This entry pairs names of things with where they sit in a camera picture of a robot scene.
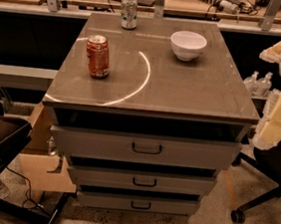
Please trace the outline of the white ceramic bowl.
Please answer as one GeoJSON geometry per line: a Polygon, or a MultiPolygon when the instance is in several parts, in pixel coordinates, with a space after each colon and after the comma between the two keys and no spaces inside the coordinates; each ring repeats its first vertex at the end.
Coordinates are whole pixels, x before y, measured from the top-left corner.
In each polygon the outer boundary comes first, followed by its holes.
{"type": "Polygon", "coordinates": [[[170,36],[173,54],[182,61],[196,59],[205,48],[207,40],[192,31],[178,31],[170,36]]]}

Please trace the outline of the grey drawer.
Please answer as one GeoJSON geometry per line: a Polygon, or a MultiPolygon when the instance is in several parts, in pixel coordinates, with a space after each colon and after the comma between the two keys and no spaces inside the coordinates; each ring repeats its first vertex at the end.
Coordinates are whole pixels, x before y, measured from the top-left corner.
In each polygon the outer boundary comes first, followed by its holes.
{"type": "Polygon", "coordinates": [[[241,150],[234,142],[139,135],[53,125],[58,149],[68,155],[166,164],[204,169],[226,169],[241,150]]]}
{"type": "Polygon", "coordinates": [[[117,209],[135,212],[154,212],[173,215],[193,215],[200,206],[199,201],[174,200],[145,196],[126,196],[108,193],[78,193],[79,204],[88,208],[117,209]]]}
{"type": "Polygon", "coordinates": [[[69,166],[73,183],[117,189],[206,195],[215,185],[213,177],[175,175],[147,171],[127,171],[90,166],[69,166]]]}

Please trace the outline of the orange soda can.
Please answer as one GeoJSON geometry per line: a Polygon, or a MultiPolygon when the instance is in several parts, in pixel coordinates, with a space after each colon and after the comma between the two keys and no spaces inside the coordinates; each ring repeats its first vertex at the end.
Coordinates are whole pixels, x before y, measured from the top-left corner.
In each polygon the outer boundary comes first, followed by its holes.
{"type": "Polygon", "coordinates": [[[105,36],[92,35],[87,40],[88,69],[91,77],[104,78],[109,75],[109,44],[105,36]]]}

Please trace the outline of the grey drawer cabinet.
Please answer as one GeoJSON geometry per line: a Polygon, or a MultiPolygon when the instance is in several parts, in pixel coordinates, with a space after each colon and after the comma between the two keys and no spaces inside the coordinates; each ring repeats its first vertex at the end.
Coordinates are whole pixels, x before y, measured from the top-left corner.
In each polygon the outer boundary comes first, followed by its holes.
{"type": "MultiPolygon", "coordinates": [[[[239,144],[258,122],[258,112],[216,25],[141,18],[135,29],[126,30],[117,15],[108,13],[95,13],[88,19],[43,104],[51,111],[53,125],[239,144]],[[196,59],[182,61],[173,54],[170,36],[178,31],[192,31],[207,40],[196,59]],[[96,34],[107,38],[110,54],[109,75],[99,79],[90,75],[86,50],[89,36],[96,34]]],[[[68,168],[81,165],[213,178],[222,170],[60,152],[68,168]]],[[[76,186],[77,195],[108,193],[199,202],[205,196],[76,186]]]]}

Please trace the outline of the green silver soda can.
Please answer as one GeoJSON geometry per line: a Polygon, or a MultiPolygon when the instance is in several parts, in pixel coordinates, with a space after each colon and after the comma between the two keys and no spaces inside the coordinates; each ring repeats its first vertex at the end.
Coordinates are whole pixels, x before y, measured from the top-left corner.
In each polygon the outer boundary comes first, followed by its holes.
{"type": "Polygon", "coordinates": [[[126,30],[134,29],[137,26],[138,0],[121,1],[121,25],[126,30]]]}

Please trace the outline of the black office chair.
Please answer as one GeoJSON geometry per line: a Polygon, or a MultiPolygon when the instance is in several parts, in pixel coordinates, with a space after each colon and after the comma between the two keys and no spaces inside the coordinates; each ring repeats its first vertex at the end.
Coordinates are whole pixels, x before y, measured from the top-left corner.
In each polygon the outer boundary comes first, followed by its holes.
{"type": "Polygon", "coordinates": [[[245,222],[246,216],[244,212],[246,210],[254,208],[257,205],[276,197],[281,198],[281,140],[276,146],[271,147],[268,150],[255,147],[253,155],[254,158],[252,159],[243,152],[239,152],[232,164],[233,166],[236,166],[243,160],[261,171],[262,174],[268,176],[274,182],[277,182],[278,186],[233,210],[231,212],[231,221],[234,224],[243,224],[245,222]]]}

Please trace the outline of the cardboard box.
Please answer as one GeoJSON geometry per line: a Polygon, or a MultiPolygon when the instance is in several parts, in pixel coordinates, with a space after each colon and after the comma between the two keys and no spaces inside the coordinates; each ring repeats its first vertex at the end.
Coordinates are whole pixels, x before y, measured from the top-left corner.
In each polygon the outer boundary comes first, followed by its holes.
{"type": "Polygon", "coordinates": [[[20,153],[20,163],[23,175],[31,181],[31,197],[38,201],[47,191],[70,192],[77,190],[68,174],[68,164],[65,157],[58,153],[50,153],[53,144],[50,133],[52,118],[42,103],[38,103],[29,116],[32,126],[32,139],[20,153]]]}

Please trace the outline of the left clear pump bottle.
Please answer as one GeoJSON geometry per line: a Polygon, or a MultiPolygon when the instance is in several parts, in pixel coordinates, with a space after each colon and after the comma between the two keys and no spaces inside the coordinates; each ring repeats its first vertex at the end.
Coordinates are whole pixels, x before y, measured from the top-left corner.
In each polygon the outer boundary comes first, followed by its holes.
{"type": "Polygon", "coordinates": [[[253,95],[254,91],[256,90],[256,85],[257,85],[257,76],[259,73],[255,71],[253,75],[251,75],[248,78],[244,79],[244,86],[246,87],[246,90],[253,95]]]}

